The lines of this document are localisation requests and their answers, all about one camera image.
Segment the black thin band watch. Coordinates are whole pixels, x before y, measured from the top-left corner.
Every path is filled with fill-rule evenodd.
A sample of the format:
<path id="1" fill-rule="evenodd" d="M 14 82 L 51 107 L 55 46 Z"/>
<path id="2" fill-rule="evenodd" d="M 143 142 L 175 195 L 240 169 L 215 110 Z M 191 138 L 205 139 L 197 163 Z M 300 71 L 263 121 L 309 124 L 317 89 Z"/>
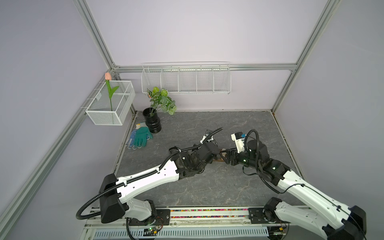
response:
<path id="1" fill-rule="evenodd" d="M 170 152 L 170 154 L 172 155 L 172 154 L 175 154 L 175 153 L 180 153 L 180 152 L 181 152 L 181 149 L 178 148 L 178 147 L 176 147 L 176 146 L 174 146 L 174 147 L 172 147 L 172 148 L 169 148 L 169 152 Z"/>

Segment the brown wooden watch stand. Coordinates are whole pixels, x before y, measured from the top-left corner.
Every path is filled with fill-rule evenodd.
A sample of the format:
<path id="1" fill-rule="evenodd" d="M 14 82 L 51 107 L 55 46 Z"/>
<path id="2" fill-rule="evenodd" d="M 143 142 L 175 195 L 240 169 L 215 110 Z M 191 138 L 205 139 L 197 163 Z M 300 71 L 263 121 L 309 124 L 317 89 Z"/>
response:
<path id="1" fill-rule="evenodd" d="M 214 161 L 216 162 L 224 162 L 226 164 L 229 163 L 228 152 L 227 149 L 221 149 L 219 153 L 215 156 Z"/>

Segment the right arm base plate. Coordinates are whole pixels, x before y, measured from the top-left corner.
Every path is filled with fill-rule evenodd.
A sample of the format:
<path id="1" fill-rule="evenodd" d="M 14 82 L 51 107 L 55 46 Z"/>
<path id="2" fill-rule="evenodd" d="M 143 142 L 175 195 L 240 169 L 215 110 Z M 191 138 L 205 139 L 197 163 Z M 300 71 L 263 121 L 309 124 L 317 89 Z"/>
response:
<path id="1" fill-rule="evenodd" d="M 263 208 L 248 208 L 249 220 L 251 224 L 287 224 L 288 222 L 280 220 L 273 206 L 266 206 Z"/>

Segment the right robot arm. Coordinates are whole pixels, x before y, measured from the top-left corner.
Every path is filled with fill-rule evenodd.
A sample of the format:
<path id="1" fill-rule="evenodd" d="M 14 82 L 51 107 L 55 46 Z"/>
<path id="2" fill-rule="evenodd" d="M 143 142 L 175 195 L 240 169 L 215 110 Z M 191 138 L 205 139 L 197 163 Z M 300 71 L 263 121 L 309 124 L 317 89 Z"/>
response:
<path id="1" fill-rule="evenodd" d="M 290 167 L 270 158 L 267 147 L 259 140 L 249 141 L 244 134 L 233 134 L 235 149 L 226 150 L 227 164 L 255 169 L 255 175 L 277 194 L 289 193 L 311 210 L 294 207 L 279 198 L 271 198 L 261 217 L 270 223 L 288 222 L 325 240 L 364 240 L 367 233 L 366 212 L 349 207 L 310 185 Z"/>

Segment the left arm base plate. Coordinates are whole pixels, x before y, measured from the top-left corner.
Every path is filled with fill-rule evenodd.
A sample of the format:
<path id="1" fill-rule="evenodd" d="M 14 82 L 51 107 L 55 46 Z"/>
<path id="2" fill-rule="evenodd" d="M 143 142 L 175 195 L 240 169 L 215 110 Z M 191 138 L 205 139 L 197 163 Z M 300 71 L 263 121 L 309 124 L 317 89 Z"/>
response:
<path id="1" fill-rule="evenodd" d="M 168 226 L 171 220 L 170 209 L 156 209 L 148 219 L 139 221 L 135 218 L 129 220 L 129 226 Z"/>

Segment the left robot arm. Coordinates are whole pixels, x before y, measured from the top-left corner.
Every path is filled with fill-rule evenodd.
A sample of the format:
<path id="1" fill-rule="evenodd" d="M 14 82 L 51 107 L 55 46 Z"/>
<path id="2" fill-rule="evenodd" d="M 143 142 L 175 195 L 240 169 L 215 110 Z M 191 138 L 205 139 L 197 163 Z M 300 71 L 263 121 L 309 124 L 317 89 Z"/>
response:
<path id="1" fill-rule="evenodd" d="M 122 217 L 141 222 L 154 220 L 157 217 L 154 202 L 140 201 L 136 196 L 160 185 L 201 174 L 220 151 L 214 142 L 206 142 L 186 151 L 173 147 L 169 149 L 170 157 L 165 164 L 126 177 L 107 175 L 99 190 L 105 193 L 100 197 L 101 222 L 112 223 Z"/>

